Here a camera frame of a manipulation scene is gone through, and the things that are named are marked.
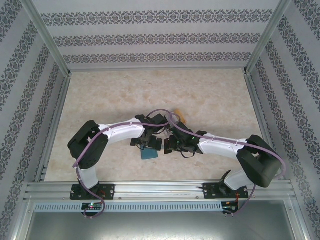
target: metal vent slot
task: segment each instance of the metal vent slot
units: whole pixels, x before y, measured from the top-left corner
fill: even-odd
[[[81,202],[36,203],[35,212],[80,212]],[[222,211],[221,202],[106,202],[105,212],[205,212]]]

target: gray metal panel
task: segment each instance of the gray metal panel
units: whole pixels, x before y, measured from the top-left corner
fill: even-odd
[[[291,240],[283,201],[250,202],[235,217],[220,212],[105,213],[94,220],[80,213],[35,212],[28,240]]]

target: white arm segment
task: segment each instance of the white arm segment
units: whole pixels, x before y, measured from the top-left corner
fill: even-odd
[[[107,146],[125,139],[137,139],[142,136],[142,134],[145,131],[144,126],[142,125],[134,125],[135,123],[141,123],[138,119],[135,117],[128,120],[123,121],[122,123],[132,123],[132,125],[123,125],[123,126],[117,126],[115,128],[110,129],[109,131],[105,131],[103,134],[108,136],[108,143]],[[100,131],[109,128],[112,125],[115,124],[99,124]],[[91,189],[95,185],[98,184],[98,178],[96,174],[96,166],[90,167],[88,169],[80,169],[79,168],[79,174],[80,177],[84,183],[84,185]]]
[[[205,134],[206,137],[217,137],[210,133]],[[225,137],[219,137],[220,139],[233,140],[236,142],[246,143],[246,139],[231,139]],[[243,149],[243,145],[232,144],[228,142],[218,141],[218,140],[208,140],[201,138],[198,147],[201,152],[204,154],[217,154],[220,156],[228,157],[231,159],[237,159],[237,154],[240,149]],[[243,169],[233,173],[231,172],[224,180],[224,183],[231,188],[232,190],[238,190],[239,188],[253,184],[252,181],[249,180],[245,171]]]

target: enclosure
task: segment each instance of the enclosure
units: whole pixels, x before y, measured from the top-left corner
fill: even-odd
[[[0,239],[320,239],[319,4],[2,0]],[[69,140],[155,109],[179,109],[194,132],[261,136],[285,177],[224,217],[199,187],[238,161],[142,160],[127,139],[96,167],[114,199],[84,219]]]

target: beige floor surface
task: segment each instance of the beige floor surface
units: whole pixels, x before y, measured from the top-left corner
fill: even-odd
[[[113,124],[152,110],[179,108],[194,132],[227,138],[261,135],[241,69],[133,70],[72,74],[59,123],[46,182],[76,181],[67,144],[88,120]],[[107,146],[99,163],[101,181],[219,179],[240,164],[226,157],[174,152],[142,160],[130,140]]]

